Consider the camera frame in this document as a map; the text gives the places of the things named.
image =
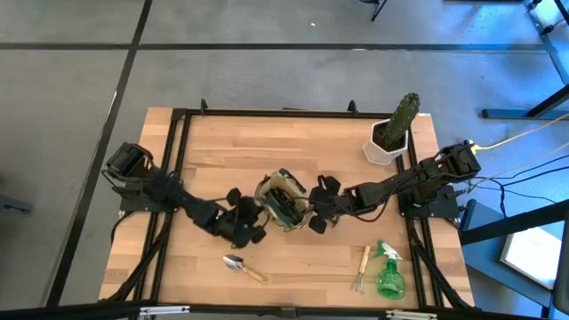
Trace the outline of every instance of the wooden tabletop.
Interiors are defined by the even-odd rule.
[[[162,158],[171,112],[170,108],[150,108],[140,136],[140,144],[150,150],[157,164]],[[317,184],[319,174],[336,177],[343,187],[384,180],[397,173],[395,162],[388,166],[369,164],[362,152],[372,123],[367,119],[192,116],[182,171],[184,186],[194,196],[205,199],[224,197],[235,187],[244,195],[252,195],[259,181],[279,168],[289,170],[307,190]],[[417,116],[412,130],[419,160],[433,156],[438,145],[430,116]],[[180,132],[174,146],[178,145]],[[175,157],[174,150],[170,168]],[[137,212],[118,228],[101,298],[114,293],[138,263],[148,216],[147,212]],[[460,296],[473,304],[456,229],[444,220],[429,222],[437,265]],[[375,290],[376,275],[385,268],[385,257],[370,257],[365,293],[349,289],[365,246],[371,245],[374,255],[378,240],[393,246],[405,259],[397,263],[406,281],[406,295],[401,300],[382,298]],[[221,260],[228,253],[244,258],[249,266],[267,275],[268,285],[229,270]],[[432,304],[429,272],[424,265],[422,270],[427,300]],[[145,297],[149,295],[151,277],[149,272]],[[259,244],[248,244],[240,250],[232,250],[227,241],[194,226],[184,211],[177,212],[159,300],[257,306],[418,307],[405,221],[398,214],[395,197],[374,223],[343,216],[323,235],[310,228],[285,233],[270,223],[267,236]]]

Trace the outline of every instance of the black metal stand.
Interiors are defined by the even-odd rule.
[[[569,99],[569,84],[553,93],[539,105],[530,110],[523,109],[484,109],[482,117],[486,119],[525,119],[525,120],[553,120],[569,111],[554,110]]]
[[[548,25],[547,27],[545,27],[542,31],[541,34],[542,35],[547,35],[548,33],[550,33],[551,31],[553,31],[555,29],[555,27],[557,25],[559,25],[561,22],[565,22],[565,23],[569,23],[569,13],[567,13],[567,9],[565,8],[565,6],[563,5],[562,0],[553,0],[553,2],[555,3],[555,5],[557,6],[559,12],[561,12],[561,16],[563,17],[562,19],[558,20],[555,24],[552,25]],[[532,0],[532,2],[529,4],[529,10],[533,10],[538,4],[541,3],[541,0]]]
[[[470,211],[465,211],[462,221],[466,221],[469,218],[469,214]],[[520,213],[482,227],[461,231],[461,244],[473,244],[563,220],[565,221],[565,228],[557,267],[557,277],[552,294],[555,307],[565,313],[569,313],[569,200],[530,212]]]

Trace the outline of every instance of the chair leg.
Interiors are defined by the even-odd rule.
[[[377,15],[380,14],[381,9],[383,9],[383,6],[387,1],[388,0],[383,0],[383,3],[380,4],[381,0],[378,0],[377,3],[375,3],[375,12],[373,13],[372,16],[372,22],[375,21],[375,18],[377,18]]]
[[[547,35],[548,33],[552,32],[555,29],[555,26],[553,25],[548,25],[547,27],[545,27],[542,31],[541,31],[541,35]]]
[[[541,0],[532,0],[531,3],[527,5],[527,10],[533,10],[535,7],[540,4]]]
[[[1,209],[16,209],[21,212],[30,212],[32,210],[32,205],[27,204],[23,201],[14,199],[9,196],[0,195],[0,210]]]

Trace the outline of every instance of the spray nozzle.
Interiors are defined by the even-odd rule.
[[[397,253],[397,251],[395,251],[395,249],[393,249],[393,247],[391,247],[389,244],[387,244],[383,241],[378,241],[377,245],[380,247],[380,249],[375,254],[375,257],[379,257],[379,256],[385,254],[388,256],[388,259],[393,259],[393,260],[402,260],[403,259],[403,258],[401,258],[399,253]]]

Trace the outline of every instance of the metal bracket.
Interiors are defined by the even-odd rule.
[[[140,308],[140,316],[177,315],[182,313],[189,313],[189,306]]]
[[[437,320],[436,314],[427,314],[421,312],[407,312],[400,310],[388,310],[387,319],[405,319],[405,320]]]
[[[348,112],[351,112],[352,115],[357,115],[359,112],[357,111],[356,102],[351,100],[348,104]]]
[[[157,204],[150,200],[150,198],[142,195],[140,186],[132,183],[127,183],[124,190],[131,190],[132,194],[128,193],[121,195],[120,210],[124,212],[174,212],[176,207],[168,204]]]
[[[185,108],[176,108],[172,110],[172,121],[181,120],[186,115]]]
[[[281,317],[287,319],[293,319],[297,317],[295,307],[281,307]]]
[[[454,192],[453,186],[447,185],[437,191],[437,199],[424,206],[413,204],[411,191],[400,192],[397,196],[402,199],[400,207],[401,215],[413,219],[448,218],[455,219],[459,216],[459,206],[456,198],[447,198],[447,194]]]
[[[207,102],[205,102],[205,99],[202,99],[202,100],[200,101],[200,106],[199,106],[199,108],[200,108],[200,110],[201,110],[201,114],[202,114],[202,115],[205,114],[205,110],[206,110],[207,108],[209,108],[209,107],[207,106]]]

